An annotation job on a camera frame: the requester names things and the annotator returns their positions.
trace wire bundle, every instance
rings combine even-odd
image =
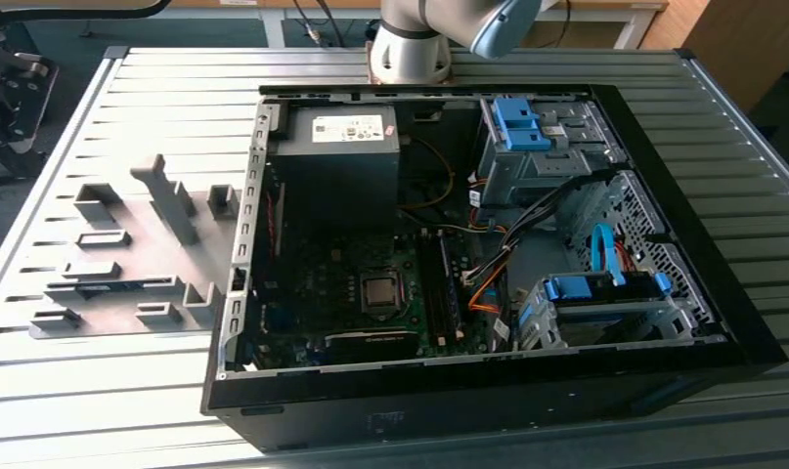
[[[464,281],[470,282],[474,278],[481,277],[486,271],[492,268],[492,274],[481,284],[473,298],[470,299],[470,309],[478,311],[492,311],[493,313],[498,313],[498,311],[488,307],[485,305],[478,304],[478,299],[481,298],[486,288],[492,283],[496,282],[500,274],[505,271],[508,267],[508,262],[510,260],[510,255],[513,254],[513,250],[516,249],[518,243],[521,242],[522,234],[526,230],[533,228],[538,223],[546,220],[554,213],[558,206],[558,202],[568,193],[581,186],[604,181],[609,179],[614,175],[612,170],[602,170],[596,171],[594,173],[589,174],[588,176],[578,176],[570,179],[566,183],[562,184],[558,188],[552,190],[540,200],[537,200],[522,212],[522,215],[513,223],[510,228],[506,230],[505,236],[501,239],[501,244],[498,247],[498,251],[493,255],[489,260],[472,269],[470,271],[464,273]]]

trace power cable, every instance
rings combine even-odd
[[[333,13],[330,12],[330,7],[327,6],[327,2],[325,0],[315,0],[315,3],[318,3],[321,10],[325,12],[327,19],[330,20],[330,24],[333,26],[333,32],[337,35],[337,45],[339,47],[345,47],[345,38],[342,37],[342,32],[339,31],[339,26],[337,26],[337,21],[333,19]]]

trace wooden cabinet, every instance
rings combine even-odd
[[[789,0],[669,0],[641,48],[691,49],[751,110],[789,67]]]

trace robotic arm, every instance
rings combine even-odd
[[[541,0],[383,0],[370,49],[378,83],[438,83],[449,77],[448,38],[497,59],[522,42]]]

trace aluminum slotted table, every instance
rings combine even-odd
[[[259,457],[198,412],[207,331],[28,336],[50,277],[42,268],[74,248],[64,238],[79,230],[68,200],[79,184],[106,180],[142,194],[126,161],[152,151],[166,155],[168,177],[188,190],[239,187],[258,85],[363,83],[365,60],[361,50],[108,51],[0,249],[0,463],[283,467],[333,461],[335,467],[350,459],[350,467],[390,467],[397,458],[422,467],[748,461],[747,468],[789,467],[789,363],[640,420]],[[697,61],[673,53],[536,50],[486,63],[457,54],[456,76],[466,83],[620,86],[789,356],[789,169]]]

